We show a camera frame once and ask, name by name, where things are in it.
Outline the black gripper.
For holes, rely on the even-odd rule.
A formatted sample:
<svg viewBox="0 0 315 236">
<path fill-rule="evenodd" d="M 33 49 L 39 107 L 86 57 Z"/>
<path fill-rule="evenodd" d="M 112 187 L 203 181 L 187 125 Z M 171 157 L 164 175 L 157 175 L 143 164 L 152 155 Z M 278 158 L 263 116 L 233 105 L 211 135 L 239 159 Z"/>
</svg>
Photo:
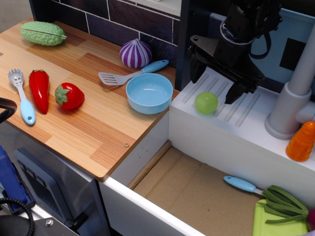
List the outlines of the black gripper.
<svg viewBox="0 0 315 236">
<path fill-rule="evenodd" d="M 251 43 L 233 43 L 227 39 L 212 39 L 199 35 L 190 37 L 190 80 L 199 80 L 210 67 L 234 84 L 225 97 L 225 104 L 233 104 L 243 93 L 253 93 L 264 75 L 249 55 Z"/>
</svg>

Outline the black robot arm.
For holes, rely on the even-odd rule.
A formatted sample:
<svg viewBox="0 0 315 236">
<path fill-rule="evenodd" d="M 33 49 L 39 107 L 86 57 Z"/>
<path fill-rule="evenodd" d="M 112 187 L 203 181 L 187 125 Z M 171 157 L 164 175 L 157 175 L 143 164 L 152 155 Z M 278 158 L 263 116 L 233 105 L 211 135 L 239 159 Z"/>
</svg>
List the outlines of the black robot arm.
<svg viewBox="0 0 315 236">
<path fill-rule="evenodd" d="M 264 74 L 252 59 L 265 58 L 271 49 L 270 32 L 283 20 L 278 0 L 233 0 L 220 24 L 220 37 L 190 38 L 190 79 L 196 83 L 210 67 L 233 82 L 225 103 L 234 103 L 243 93 L 254 93 Z"/>
</svg>

